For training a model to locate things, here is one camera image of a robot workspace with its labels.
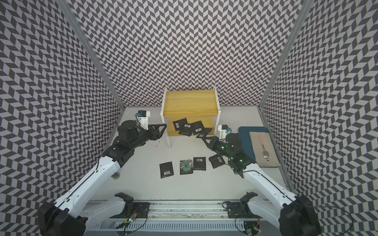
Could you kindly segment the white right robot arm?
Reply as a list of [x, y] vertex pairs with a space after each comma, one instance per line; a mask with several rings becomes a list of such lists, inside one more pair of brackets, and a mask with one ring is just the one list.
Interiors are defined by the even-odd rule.
[[203, 142], [215, 153], [227, 158], [233, 172], [252, 183], [265, 196], [250, 192], [241, 198], [244, 209], [262, 217], [280, 230], [283, 236], [318, 236], [321, 226], [312, 202], [297, 196], [270, 178], [243, 150], [238, 133], [221, 140], [204, 137]]

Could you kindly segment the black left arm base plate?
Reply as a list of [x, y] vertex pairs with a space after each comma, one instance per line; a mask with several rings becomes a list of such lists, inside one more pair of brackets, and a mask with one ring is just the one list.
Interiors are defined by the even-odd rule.
[[133, 212], [138, 215], [137, 218], [146, 218], [149, 208], [149, 202], [136, 202], [133, 204], [126, 204], [120, 214], [114, 215], [111, 218], [129, 218]]

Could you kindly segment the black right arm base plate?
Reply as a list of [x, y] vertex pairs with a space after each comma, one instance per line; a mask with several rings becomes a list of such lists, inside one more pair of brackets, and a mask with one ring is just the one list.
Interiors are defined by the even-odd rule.
[[252, 214], [246, 203], [225, 201], [222, 207], [227, 211], [228, 218], [259, 218], [258, 215]]

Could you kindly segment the green tea bag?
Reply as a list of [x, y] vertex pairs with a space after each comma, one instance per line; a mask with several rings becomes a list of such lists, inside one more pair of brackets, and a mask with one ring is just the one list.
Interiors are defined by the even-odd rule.
[[180, 175], [192, 174], [193, 170], [193, 161], [192, 160], [181, 160], [180, 161]]

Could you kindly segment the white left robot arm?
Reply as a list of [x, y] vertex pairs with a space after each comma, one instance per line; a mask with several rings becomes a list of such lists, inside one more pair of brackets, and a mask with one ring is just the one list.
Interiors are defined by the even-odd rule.
[[116, 215], [133, 215], [133, 197], [120, 192], [113, 198], [85, 208], [93, 195], [134, 155], [136, 148], [147, 141], [160, 139], [166, 124], [150, 124], [146, 128], [133, 120], [118, 127], [118, 136], [99, 158], [97, 164], [74, 187], [53, 202], [42, 204], [37, 211], [43, 236], [82, 236], [93, 226]]

